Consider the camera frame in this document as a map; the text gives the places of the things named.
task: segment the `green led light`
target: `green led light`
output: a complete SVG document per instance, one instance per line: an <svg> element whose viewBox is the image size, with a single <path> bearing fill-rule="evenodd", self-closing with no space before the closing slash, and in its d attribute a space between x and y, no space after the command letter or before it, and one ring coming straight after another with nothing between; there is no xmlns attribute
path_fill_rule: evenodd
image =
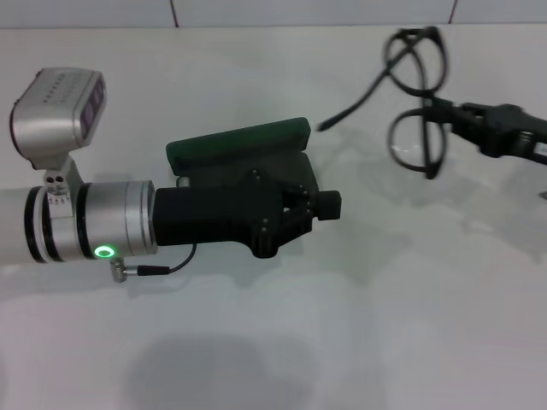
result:
<svg viewBox="0 0 547 410"><path fill-rule="evenodd" d="M115 251L109 246L103 245L95 249L95 256L97 258L111 258L115 255Z"/></svg>

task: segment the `white table surface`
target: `white table surface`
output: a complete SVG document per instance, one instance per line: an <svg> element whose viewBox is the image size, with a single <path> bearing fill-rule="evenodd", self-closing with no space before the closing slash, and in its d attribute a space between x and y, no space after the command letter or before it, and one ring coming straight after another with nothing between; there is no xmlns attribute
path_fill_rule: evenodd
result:
<svg viewBox="0 0 547 410"><path fill-rule="evenodd" d="M47 66L101 70L88 181L170 186L168 142L354 102L395 27L0 32L0 188L36 185L9 111ZM449 26L440 96L547 118L547 26ZM206 244L180 274L114 284L107 262L0 276L0 408L515 410L547 402L547 167L450 139L425 181L385 150L417 101L385 83L310 138L340 221L259 261ZM187 247L138 258L173 265Z"/></svg>

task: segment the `silver cylindrical joint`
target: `silver cylindrical joint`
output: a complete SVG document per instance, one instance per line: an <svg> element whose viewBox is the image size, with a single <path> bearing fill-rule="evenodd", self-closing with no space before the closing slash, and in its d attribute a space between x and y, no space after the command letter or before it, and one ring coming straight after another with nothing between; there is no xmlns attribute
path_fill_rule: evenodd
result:
<svg viewBox="0 0 547 410"><path fill-rule="evenodd" d="M151 181L91 184L85 201L85 230L97 258L154 254Z"/></svg>

